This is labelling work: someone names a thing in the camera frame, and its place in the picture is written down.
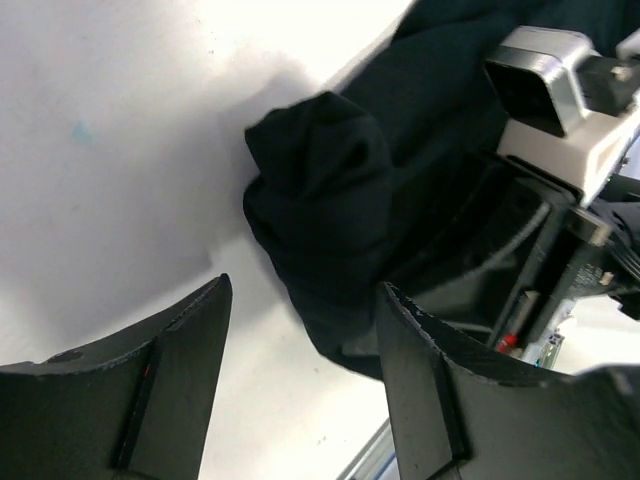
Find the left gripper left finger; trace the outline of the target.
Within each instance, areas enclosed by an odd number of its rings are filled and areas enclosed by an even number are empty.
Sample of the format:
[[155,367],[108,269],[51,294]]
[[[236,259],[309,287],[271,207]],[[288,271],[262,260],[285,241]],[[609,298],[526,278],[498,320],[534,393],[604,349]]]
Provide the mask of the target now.
[[197,478],[232,298],[221,275],[102,339],[3,366],[2,477]]

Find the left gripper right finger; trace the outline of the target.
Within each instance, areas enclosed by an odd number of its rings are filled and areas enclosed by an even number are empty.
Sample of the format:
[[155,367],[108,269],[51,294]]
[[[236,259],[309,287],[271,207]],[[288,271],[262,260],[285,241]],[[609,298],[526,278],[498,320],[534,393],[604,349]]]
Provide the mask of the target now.
[[572,376],[498,353],[379,287],[376,324],[404,479],[635,479],[639,370]]

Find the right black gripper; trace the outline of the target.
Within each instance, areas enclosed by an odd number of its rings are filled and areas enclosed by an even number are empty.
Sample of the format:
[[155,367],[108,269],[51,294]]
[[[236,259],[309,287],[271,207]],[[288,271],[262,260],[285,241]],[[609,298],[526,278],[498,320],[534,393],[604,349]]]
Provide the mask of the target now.
[[490,348],[542,339],[597,295],[639,315],[639,182],[614,174],[591,205],[576,188],[493,153],[466,155],[389,276],[415,304]]

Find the black t-shirt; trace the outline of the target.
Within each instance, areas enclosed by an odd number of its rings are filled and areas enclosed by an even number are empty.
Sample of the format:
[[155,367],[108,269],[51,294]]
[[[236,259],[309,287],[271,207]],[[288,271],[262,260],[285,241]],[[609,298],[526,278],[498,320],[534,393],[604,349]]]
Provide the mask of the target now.
[[635,1],[418,1],[340,93],[247,129],[258,167],[243,209],[315,349],[372,379],[377,283],[443,225],[471,153],[507,116],[483,60],[521,25],[573,30],[604,55],[639,26]]

